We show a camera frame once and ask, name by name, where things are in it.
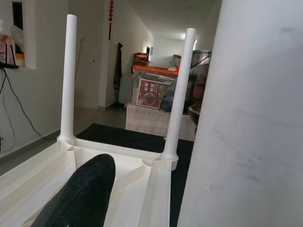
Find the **black foam pad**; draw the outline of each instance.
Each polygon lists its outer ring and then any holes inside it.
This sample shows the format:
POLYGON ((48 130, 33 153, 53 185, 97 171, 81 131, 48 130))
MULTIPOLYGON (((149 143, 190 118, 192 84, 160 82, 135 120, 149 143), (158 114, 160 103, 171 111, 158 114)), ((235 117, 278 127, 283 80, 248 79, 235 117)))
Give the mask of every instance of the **black foam pad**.
POLYGON ((92 158, 45 205, 32 227, 102 227, 115 174, 110 155, 92 158))

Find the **ceiling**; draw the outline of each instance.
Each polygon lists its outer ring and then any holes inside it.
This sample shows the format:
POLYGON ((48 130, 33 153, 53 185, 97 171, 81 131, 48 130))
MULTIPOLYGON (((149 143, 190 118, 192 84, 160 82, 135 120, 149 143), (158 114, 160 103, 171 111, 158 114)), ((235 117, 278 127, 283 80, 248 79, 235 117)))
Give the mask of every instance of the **ceiling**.
POLYGON ((199 33, 215 0, 128 0, 154 37, 182 40, 185 30, 199 33))

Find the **white pillar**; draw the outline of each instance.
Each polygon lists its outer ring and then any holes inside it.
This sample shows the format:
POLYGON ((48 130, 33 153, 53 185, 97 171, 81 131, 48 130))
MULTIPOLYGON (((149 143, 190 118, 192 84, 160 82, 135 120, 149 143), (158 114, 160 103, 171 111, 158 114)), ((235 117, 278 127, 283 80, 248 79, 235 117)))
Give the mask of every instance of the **white pillar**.
POLYGON ((166 136, 165 148, 162 153, 162 157, 168 160, 178 160, 177 145, 182 121, 185 95, 187 90, 191 57, 193 55, 193 47, 195 40, 196 30, 193 28, 188 28, 186 30, 174 101, 172 104, 169 119, 169 128, 166 136))
POLYGON ((73 134, 74 123, 74 90, 75 90, 75 61, 77 42, 77 17, 67 15, 63 93, 62 93, 62 113, 61 113, 61 133, 59 140, 68 141, 75 139, 73 134))
POLYGON ((302 12, 223 0, 178 227, 303 226, 302 12))

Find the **shelf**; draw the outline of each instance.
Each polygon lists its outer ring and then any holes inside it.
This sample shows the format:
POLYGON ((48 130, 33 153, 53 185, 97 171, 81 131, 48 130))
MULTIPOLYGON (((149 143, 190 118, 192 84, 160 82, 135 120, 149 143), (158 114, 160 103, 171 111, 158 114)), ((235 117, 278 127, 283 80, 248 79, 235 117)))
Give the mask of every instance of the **shelf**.
POLYGON ((19 66, 0 62, 0 68, 17 69, 19 66))

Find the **black bowl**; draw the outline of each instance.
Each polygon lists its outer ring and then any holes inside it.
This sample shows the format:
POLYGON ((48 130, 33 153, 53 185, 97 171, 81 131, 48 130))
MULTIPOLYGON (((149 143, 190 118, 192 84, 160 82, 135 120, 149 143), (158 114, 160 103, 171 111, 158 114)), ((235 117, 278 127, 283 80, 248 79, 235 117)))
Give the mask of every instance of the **black bowl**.
POLYGON ((201 105, 192 105, 188 108, 189 117, 195 125, 198 125, 200 110, 201 105))

